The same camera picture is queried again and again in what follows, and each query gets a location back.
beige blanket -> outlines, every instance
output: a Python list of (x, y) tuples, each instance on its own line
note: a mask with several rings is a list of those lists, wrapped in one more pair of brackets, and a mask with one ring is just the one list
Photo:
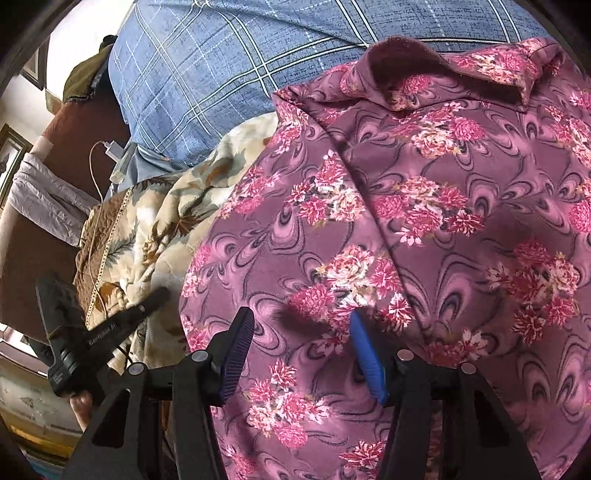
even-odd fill
[[(112, 315), (166, 286), (171, 301), (125, 346), (133, 361), (150, 368), (174, 364), (186, 355), (178, 316), (185, 273), (216, 212), (276, 127), (275, 113), (248, 120), (226, 134), (205, 162), (143, 181), (91, 212), (74, 279), (88, 328), (103, 322), (105, 311)], [(125, 358), (115, 355), (111, 366), (122, 372)]]

white wall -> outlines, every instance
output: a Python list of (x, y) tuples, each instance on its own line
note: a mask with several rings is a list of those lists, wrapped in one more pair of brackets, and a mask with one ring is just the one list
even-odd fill
[(46, 108), (45, 92), (25, 77), (14, 77), (0, 100), (0, 128), (8, 124), (33, 144), (52, 119)]
[(117, 35), (133, 0), (82, 0), (51, 34), (47, 89), (61, 98), (72, 69), (99, 52), (107, 35)]

brown headboard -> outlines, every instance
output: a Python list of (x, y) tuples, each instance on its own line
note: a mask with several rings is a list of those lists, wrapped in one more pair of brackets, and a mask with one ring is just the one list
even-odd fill
[[(101, 90), (86, 102), (68, 102), (43, 133), (53, 147), (44, 160), (57, 176), (94, 198), (88, 155), (100, 140), (124, 146), (129, 128), (111, 91)], [(97, 147), (93, 171), (103, 192), (115, 164)], [(45, 332), (37, 309), (35, 281), (47, 271), (72, 281), (77, 249), (57, 239), (6, 205), (0, 216), (0, 323), (40, 341)]]

plaid fabric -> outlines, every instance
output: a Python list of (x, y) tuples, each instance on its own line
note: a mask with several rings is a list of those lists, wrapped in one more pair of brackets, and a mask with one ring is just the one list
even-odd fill
[(195, 165), (274, 90), (390, 35), (446, 52), (548, 34), (512, 0), (139, 0), (109, 73), (133, 140)]

purple floral shirt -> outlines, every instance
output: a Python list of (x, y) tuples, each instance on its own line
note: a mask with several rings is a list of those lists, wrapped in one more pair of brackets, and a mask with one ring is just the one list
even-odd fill
[[(256, 317), (215, 426), (230, 478), (373, 479), (391, 420), (349, 314), (483, 372), (556, 480), (591, 423), (591, 94), (552, 40), (440, 56), (390, 38), (275, 94), (280, 126), (180, 302), (192, 350)], [(437, 478), (433, 414), (428, 478)]]

